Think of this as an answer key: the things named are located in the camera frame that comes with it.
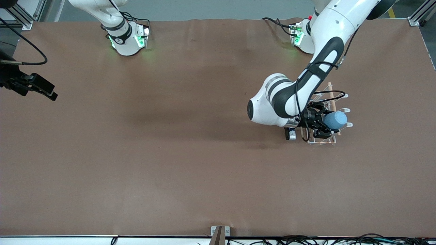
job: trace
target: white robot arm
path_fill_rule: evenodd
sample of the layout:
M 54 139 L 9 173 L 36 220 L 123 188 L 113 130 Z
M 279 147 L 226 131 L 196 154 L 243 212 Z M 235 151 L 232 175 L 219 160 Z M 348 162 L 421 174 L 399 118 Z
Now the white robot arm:
M 145 48 L 149 28 L 126 20 L 117 6 L 127 0 L 69 0 L 74 7 L 88 12 L 99 20 L 106 31 L 112 46 L 121 55 L 130 56 Z
M 371 19 L 371 15 L 379 17 L 395 0 L 314 0 L 314 3 L 314 16 L 310 22 L 303 21 L 304 32 L 310 32 L 305 38 L 313 41 L 312 60 L 295 82 L 280 73 L 265 80 L 247 107 L 253 122 L 299 126 L 303 114 L 308 113 L 306 106 L 311 96 L 340 60 L 348 39 L 365 19 Z

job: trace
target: floor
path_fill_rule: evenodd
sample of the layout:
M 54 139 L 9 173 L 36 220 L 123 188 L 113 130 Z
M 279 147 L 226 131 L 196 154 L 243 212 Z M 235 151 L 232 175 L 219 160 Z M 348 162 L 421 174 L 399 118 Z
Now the floor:
M 393 7 L 395 18 L 411 15 L 424 0 L 400 0 Z M 68 0 L 50 0 L 43 11 L 44 21 L 96 21 L 88 13 L 74 8 Z M 120 7 L 138 18 L 152 21 L 173 21 L 190 19 L 260 19 L 273 17 L 288 19 L 307 17 L 313 13 L 309 0 L 130 0 Z M 389 18 L 386 13 L 382 18 Z M 436 57 L 436 17 L 430 19 L 425 27 L 420 27 L 429 55 Z M 18 42 L 17 36 L 7 28 L 0 28 L 0 49 L 13 55 Z

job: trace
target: table surface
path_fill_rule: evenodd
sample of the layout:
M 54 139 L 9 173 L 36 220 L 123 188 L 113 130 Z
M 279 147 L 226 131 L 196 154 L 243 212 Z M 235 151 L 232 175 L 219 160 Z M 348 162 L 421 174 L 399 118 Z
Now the table surface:
M 326 79 L 350 95 L 336 146 L 248 119 L 267 76 L 310 60 L 271 23 L 153 22 L 132 57 L 97 22 L 24 34 L 48 63 L 22 70 L 59 97 L 0 90 L 2 235 L 436 236 L 436 73 L 407 20 L 366 21 Z

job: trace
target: blue cylindrical object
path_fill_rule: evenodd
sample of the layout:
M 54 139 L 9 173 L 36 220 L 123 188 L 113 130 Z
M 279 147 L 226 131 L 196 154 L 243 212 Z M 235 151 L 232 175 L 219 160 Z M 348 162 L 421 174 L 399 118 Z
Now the blue cylindrical object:
M 340 129 L 347 123 L 347 115 L 341 111 L 329 113 L 324 117 L 324 123 L 331 129 Z

